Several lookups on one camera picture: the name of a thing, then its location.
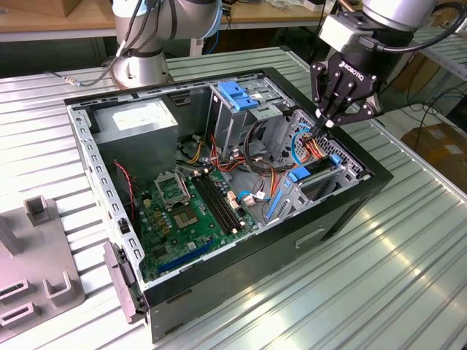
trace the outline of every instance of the yellow wire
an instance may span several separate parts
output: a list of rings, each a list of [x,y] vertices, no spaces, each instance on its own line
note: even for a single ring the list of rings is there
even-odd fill
[[[316,143],[316,141],[314,139],[312,140],[313,140],[314,146],[316,147],[316,150],[321,154],[322,157],[324,157],[325,154],[321,152],[321,149],[318,147],[318,144]]]
[[[188,164],[194,164],[198,161],[199,159],[199,155],[201,154],[201,147],[202,147],[202,143],[200,142],[199,145],[198,145],[198,151],[196,152],[195,156],[193,157],[193,159],[189,160],[187,163]]]

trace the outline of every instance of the motherboard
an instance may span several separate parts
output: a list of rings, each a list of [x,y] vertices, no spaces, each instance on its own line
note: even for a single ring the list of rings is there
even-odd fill
[[[232,200],[231,189],[217,170],[185,178],[174,173],[159,180],[136,194],[145,281],[258,229],[247,210]],[[182,200],[174,204],[167,198]]]

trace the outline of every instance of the green motherboard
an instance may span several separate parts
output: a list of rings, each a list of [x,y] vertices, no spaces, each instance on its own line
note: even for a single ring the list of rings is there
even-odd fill
[[[180,203],[170,211],[166,210],[163,198],[175,198],[182,192],[173,181],[154,184],[136,194],[141,221],[139,240],[145,253],[140,268],[145,281],[162,276],[257,229],[252,217],[241,206],[236,210],[229,207],[229,213],[219,210],[220,207],[226,210],[230,190],[219,171],[212,171],[203,181],[206,188],[199,187],[199,179],[184,178],[190,201]],[[240,222],[238,230],[226,228],[223,219],[228,216],[226,214]]]

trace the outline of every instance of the motherboard chip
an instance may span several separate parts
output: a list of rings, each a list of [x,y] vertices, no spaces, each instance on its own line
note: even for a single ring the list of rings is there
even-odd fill
[[[163,257],[165,254],[167,254],[167,248],[162,246],[161,248],[154,249],[153,254],[156,259]]]
[[[196,216],[195,211],[189,206],[175,209],[172,212],[172,216],[179,228],[186,228],[187,226],[198,222],[198,217]]]

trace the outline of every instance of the ram slot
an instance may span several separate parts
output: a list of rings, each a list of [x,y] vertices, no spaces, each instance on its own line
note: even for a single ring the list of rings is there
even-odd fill
[[[197,178],[193,183],[225,234],[232,233],[234,228],[237,230],[241,228],[239,220],[208,177]]]

